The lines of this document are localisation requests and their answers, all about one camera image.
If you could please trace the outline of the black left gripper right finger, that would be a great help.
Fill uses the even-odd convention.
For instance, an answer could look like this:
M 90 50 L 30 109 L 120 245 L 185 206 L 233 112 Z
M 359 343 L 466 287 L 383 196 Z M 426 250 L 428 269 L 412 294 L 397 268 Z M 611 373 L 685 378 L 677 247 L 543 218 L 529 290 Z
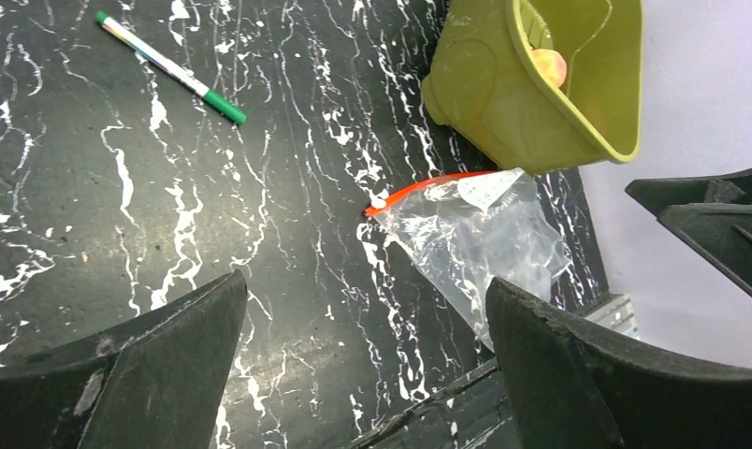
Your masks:
M 680 355 L 500 278 L 487 320 L 523 448 L 752 448 L 752 369 Z

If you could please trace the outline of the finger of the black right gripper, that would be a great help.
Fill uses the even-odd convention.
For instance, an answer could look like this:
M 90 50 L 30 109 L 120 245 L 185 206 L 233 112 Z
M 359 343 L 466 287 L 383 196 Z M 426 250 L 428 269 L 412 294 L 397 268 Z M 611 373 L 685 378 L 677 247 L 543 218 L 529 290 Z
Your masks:
M 752 168 L 706 177 L 639 179 L 625 192 L 656 217 L 671 206 L 752 205 Z
M 752 298 L 752 205 L 675 205 L 658 221 Z

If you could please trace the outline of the clear zip bag red zipper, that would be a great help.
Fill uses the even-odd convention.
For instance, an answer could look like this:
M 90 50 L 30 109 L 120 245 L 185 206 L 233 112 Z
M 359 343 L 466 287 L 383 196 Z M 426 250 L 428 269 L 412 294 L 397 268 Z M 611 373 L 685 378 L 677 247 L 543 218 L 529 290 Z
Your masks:
M 365 213 L 492 349 L 486 292 L 494 278 L 545 301 L 571 265 L 546 220 L 535 180 L 520 168 L 456 173 L 372 200 Z

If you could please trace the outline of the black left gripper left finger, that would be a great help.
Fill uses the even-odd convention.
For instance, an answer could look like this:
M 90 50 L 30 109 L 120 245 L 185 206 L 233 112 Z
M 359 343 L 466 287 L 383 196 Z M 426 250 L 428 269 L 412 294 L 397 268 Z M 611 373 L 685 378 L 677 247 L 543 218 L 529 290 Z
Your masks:
M 206 448 L 248 301 L 233 271 L 0 367 L 0 448 Z

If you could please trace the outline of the orange peach fruit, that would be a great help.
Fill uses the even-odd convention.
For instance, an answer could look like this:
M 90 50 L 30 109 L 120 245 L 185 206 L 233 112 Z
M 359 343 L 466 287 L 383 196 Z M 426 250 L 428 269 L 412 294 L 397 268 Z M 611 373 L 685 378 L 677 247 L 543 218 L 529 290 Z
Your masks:
M 534 49 L 530 53 L 531 61 L 542 77 L 556 88 L 560 88 L 566 78 L 568 67 L 563 56 L 551 49 Z

